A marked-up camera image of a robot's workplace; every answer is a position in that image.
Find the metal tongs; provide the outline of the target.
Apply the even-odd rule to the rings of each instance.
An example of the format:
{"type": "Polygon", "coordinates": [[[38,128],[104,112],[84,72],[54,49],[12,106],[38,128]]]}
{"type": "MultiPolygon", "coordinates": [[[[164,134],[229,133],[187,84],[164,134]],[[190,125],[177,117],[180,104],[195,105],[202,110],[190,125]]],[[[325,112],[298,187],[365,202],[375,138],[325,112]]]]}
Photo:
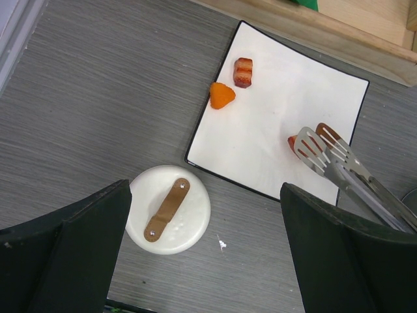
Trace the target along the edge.
{"type": "Polygon", "coordinates": [[[398,231],[416,233],[416,213],[366,169],[333,128],[325,123],[314,130],[303,127],[287,142],[309,169],[336,185],[369,218],[398,231]]]}

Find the round metal tin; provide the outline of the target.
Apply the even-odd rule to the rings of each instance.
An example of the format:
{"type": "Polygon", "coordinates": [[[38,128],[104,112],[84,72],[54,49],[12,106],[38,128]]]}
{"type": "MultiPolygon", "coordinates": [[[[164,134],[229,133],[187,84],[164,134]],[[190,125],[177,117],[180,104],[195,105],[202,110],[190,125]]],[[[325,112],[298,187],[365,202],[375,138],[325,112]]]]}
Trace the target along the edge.
{"type": "Polygon", "coordinates": [[[408,192],[401,200],[411,211],[417,211],[417,189],[408,192]]]}

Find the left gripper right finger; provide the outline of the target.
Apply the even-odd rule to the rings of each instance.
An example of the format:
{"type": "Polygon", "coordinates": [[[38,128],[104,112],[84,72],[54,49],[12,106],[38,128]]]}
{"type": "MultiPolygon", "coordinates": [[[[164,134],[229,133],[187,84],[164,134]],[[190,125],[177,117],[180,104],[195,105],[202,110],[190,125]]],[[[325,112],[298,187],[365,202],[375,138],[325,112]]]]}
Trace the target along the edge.
{"type": "Polygon", "coordinates": [[[306,312],[415,312],[416,235],[284,183],[281,210],[306,312]]]}

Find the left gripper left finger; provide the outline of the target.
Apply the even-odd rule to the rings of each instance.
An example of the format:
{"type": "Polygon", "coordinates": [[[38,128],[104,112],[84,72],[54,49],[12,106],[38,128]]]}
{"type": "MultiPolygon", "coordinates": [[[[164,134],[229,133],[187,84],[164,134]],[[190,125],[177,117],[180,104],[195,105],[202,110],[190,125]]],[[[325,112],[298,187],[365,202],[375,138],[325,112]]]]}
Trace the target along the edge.
{"type": "Polygon", "coordinates": [[[132,194],[127,179],[1,230],[2,312],[102,312],[132,194]]]}

